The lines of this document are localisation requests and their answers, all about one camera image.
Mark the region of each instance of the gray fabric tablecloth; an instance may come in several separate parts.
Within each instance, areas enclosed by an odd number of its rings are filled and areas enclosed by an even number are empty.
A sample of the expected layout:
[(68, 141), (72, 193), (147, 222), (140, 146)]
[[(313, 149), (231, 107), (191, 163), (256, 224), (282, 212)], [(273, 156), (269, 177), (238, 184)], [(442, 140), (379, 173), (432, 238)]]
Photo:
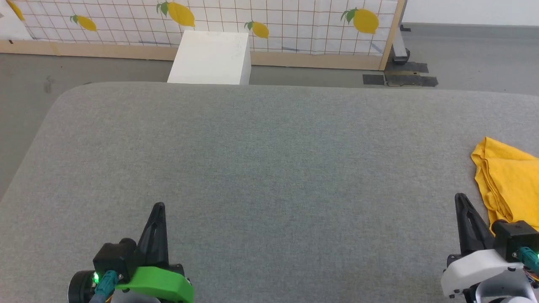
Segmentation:
[(167, 206), (196, 302), (437, 302), (484, 136), (539, 155), (539, 98), (103, 83), (63, 94), (0, 204), (1, 302), (66, 301)]

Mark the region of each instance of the lemon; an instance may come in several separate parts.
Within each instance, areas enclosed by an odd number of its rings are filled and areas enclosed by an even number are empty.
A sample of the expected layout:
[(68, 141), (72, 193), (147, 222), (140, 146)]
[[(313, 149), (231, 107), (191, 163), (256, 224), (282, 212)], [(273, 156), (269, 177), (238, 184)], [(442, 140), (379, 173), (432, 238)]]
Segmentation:
[(13, 3), (11, 0), (6, 0), (6, 1), (9, 4), (9, 6), (11, 7), (11, 9), (15, 12), (15, 15), (17, 15), (17, 17), (19, 17), (19, 19), (24, 21), (23, 13), (20, 11), (19, 7), (15, 3)]
[(346, 21), (350, 24), (350, 21), (354, 19), (354, 27), (359, 32), (375, 34), (378, 28), (378, 16), (366, 9), (351, 9), (344, 11), (342, 18), (346, 15)]
[(263, 23), (256, 22), (256, 21), (245, 22), (245, 25), (243, 26), (243, 28), (245, 28), (246, 26), (249, 30), (253, 29), (253, 33), (257, 35), (257, 37), (267, 39), (268, 36), (270, 35), (269, 34), (270, 31)]
[(80, 24), (80, 26), (84, 27), (85, 29), (89, 30), (89, 31), (93, 31), (93, 32), (97, 32), (97, 28), (95, 26), (95, 23), (86, 18), (86, 17), (83, 17), (83, 16), (77, 16), (77, 15), (73, 15), (70, 17), (70, 20), (75, 22), (75, 23), (78, 23)]
[(193, 13), (185, 6), (176, 2), (163, 2), (158, 3), (156, 7), (157, 11), (161, 9), (163, 15), (170, 13), (170, 18), (176, 21), (179, 25), (195, 27), (195, 17)]

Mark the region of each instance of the white box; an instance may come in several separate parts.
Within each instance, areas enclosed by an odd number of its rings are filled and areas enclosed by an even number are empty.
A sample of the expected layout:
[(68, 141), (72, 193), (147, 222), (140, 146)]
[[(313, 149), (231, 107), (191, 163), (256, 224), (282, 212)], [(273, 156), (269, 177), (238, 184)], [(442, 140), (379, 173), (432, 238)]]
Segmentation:
[(185, 31), (168, 83), (249, 84), (248, 33)]

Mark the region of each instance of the folded yellow cloth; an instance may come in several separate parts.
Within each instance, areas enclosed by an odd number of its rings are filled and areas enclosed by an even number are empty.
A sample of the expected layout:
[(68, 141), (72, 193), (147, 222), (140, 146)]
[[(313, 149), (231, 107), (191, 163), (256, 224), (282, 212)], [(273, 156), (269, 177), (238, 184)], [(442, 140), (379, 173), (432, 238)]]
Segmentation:
[(485, 137), (472, 160), (490, 225), (498, 219), (524, 220), (539, 230), (539, 159)]

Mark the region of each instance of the gray floor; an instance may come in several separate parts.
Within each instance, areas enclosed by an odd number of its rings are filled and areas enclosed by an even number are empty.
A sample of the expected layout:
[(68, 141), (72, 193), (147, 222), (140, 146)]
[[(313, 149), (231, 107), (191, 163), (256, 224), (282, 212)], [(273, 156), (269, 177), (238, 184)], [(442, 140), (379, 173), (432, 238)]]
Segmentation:
[[(455, 35), (454, 30), (412, 29), (412, 33), (404, 35), (406, 47), (412, 61), (427, 63), (430, 75), (438, 77), (440, 84), (435, 89), (539, 95), (539, 39), (526, 35), (515, 38), (514, 31), (499, 35), (489, 30), (464, 29), (466, 37), (462, 37), (462, 31)], [(0, 197), (60, 94), (89, 82), (166, 81), (171, 64), (0, 54)], [(363, 73), (253, 66), (251, 84), (365, 87)]]

